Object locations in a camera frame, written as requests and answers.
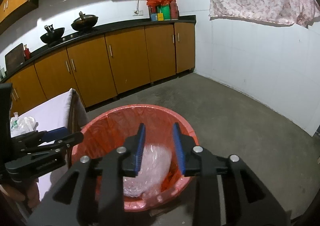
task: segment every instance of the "red plastic bin liner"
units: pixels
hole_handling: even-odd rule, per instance
[[[173,124],[178,122],[183,134],[192,136],[199,145],[195,132],[190,124],[172,110],[156,105],[126,105],[110,110],[83,129],[84,140],[72,150],[74,164],[84,155],[99,158],[111,150],[123,145],[124,140],[138,131],[140,123],[146,126],[146,144],[165,145],[172,151],[169,173],[161,185],[161,193],[155,197],[141,198],[124,197],[124,209],[127,212],[139,212],[155,208],[178,196],[192,178],[181,175],[172,139]],[[99,195],[100,181],[97,182],[96,194]]]

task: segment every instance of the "white tiled wall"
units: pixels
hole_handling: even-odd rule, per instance
[[[44,25],[65,27],[65,35],[75,32],[71,23],[79,17],[79,11],[99,17],[97,25],[134,18],[148,18],[146,0],[140,0],[139,9],[144,16],[133,17],[137,0],[39,0],[39,7],[25,15],[0,35],[0,66],[5,67],[4,56],[20,43],[30,51],[43,46],[40,36]]]
[[[273,27],[210,21],[210,0],[177,0],[195,14],[195,72],[233,87],[286,116],[310,135],[320,125],[320,23]]]
[[[177,0],[180,15],[195,14],[195,72],[231,86],[286,116],[310,135],[320,124],[320,23],[273,27],[246,21],[210,21],[210,0]],[[0,36],[0,65],[19,43],[44,45],[43,26],[65,27],[79,11],[99,16],[98,25],[132,19],[136,0],[40,0]],[[148,17],[146,1],[140,9]]]

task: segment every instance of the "human hand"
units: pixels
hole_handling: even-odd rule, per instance
[[[35,181],[33,181],[33,183],[27,189],[28,206],[31,209],[35,208],[40,203],[39,189],[38,189],[37,182],[39,182],[39,179],[36,179]],[[11,199],[17,202],[23,202],[26,199],[24,194],[22,194],[17,189],[15,189],[14,187],[8,184],[0,185],[0,191],[3,192],[3,194],[5,194],[6,196],[10,197]]]

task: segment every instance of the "cutting board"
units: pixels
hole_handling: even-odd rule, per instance
[[[18,66],[25,62],[23,44],[19,44],[4,56],[7,74],[12,73]]]

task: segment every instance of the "wall cabinet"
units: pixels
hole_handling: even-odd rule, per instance
[[[195,67],[195,25],[193,23],[177,22],[174,24],[174,31],[176,37],[177,73],[180,73]]]
[[[79,92],[65,48],[36,61],[35,69],[48,100],[69,91],[70,88]]]
[[[150,83],[144,27],[108,33],[106,43],[118,93]]]
[[[173,25],[145,27],[151,82],[176,73]]]
[[[3,0],[0,9],[0,34],[37,7],[38,0]]]
[[[10,78],[13,84],[13,100],[21,104],[22,107],[17,107],[18,115],[21,115],[32,108],[44,103],[47,98],[45,97],[41,88],[38,76],[34,65],[30,65],[19,73]]]
[[[85,106],[117,95],[104,35],[69,46],[67,51]]]

